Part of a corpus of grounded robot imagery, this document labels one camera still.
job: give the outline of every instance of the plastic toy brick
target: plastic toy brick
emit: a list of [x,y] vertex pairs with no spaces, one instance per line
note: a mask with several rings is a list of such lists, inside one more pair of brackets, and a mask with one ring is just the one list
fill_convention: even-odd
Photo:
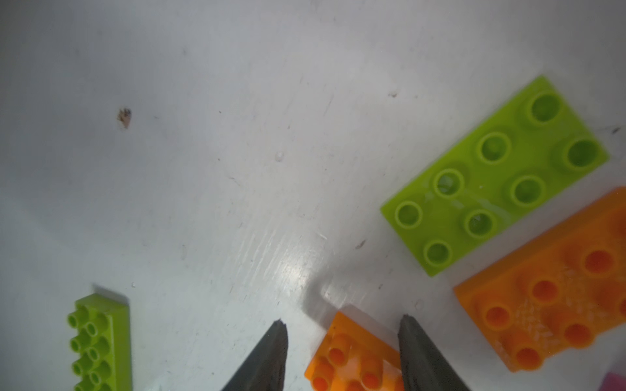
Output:
[[626,391],[626,378],[609,372],[604,377],[600,391]]
[[433,276],[607,158],[541,76],[381,211]]
[[626,321],[626,188],[618,188],[458,285],[506,366],[534,370]]
[[98,294],[77,300],[68,315],[78,336],[69,347],[80,355],[72,371],[81,377],[74,391],[131,391],[128,306]]
[[304,376],[315,391],[404,391],[400,354],[341,312]]

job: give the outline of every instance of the dirt spot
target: dirt spot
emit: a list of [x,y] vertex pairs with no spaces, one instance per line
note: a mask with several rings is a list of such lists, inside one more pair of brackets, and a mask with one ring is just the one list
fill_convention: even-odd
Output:
[[132,115],[133,113],[127,107],[120,109],[120,111],[118,112],[118,121],[121,123],[122,126],[124,126],[124,129],[128,129],[128,126],[130,125],[130,118]]

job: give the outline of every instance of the lime green lego brick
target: lime green lego brick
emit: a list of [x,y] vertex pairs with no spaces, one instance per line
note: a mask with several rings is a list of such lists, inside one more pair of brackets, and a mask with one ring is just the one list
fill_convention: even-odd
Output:
[[433,276],[607,160],[540,76],[381,211]]
[[78,335],[69,341],[79,359],[72,371],[81,377],[74,391],[131,391],[128,305],[96,293],[75,302],[68,315]]

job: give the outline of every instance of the scratch on surface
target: scratch on surface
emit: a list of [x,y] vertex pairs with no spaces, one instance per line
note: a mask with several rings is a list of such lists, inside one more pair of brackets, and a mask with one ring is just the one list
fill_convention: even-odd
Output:
[[287,112],[289,111],[289,108],[291,107],[291,104],[295,101],[295,94],[291,97],[291,99],[289,100],[289,103],[287,103],[287,106],[285,107],[285,110],[282,112],[283,115],[287,114]]
[[310,5],[313,8],[313,10],[315,12],[317,12],[317,8],[319,8],[319,4],[322,2],[322,0],[310,0]]
[[333,99],[335,99],[335,94],[331,95],[331,100],[328,101],[328,105],[326,106],[326,110],[324,110],[324,115],[322,117],[325,117],[326,113],[328,113],[328,109],[331,107]]
[[237,182],[237,180],[233,177],[233,176],[229,176],[228,177],[230,180],[232,180],[233,182],[235,182],[237,184],[237,186],[241,187],[241,185],[239,184],[239,182]]

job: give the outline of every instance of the white surface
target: white surface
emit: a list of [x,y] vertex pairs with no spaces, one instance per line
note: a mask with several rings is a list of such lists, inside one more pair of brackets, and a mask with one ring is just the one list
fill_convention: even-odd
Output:
[[511,374],[451,287],[626,183],[624,160],[436,278],[378,208],[538,74],[593,128],[626,123],[625,11],[4,0],[0,388],[71,389],[64,317],[103,287],[130,301],[135,390],[220,389],[278,318],[285,388],[310,390],[321,325],[348,304],[392,330],[414,315],[474,390],[595,390],[624,328]]

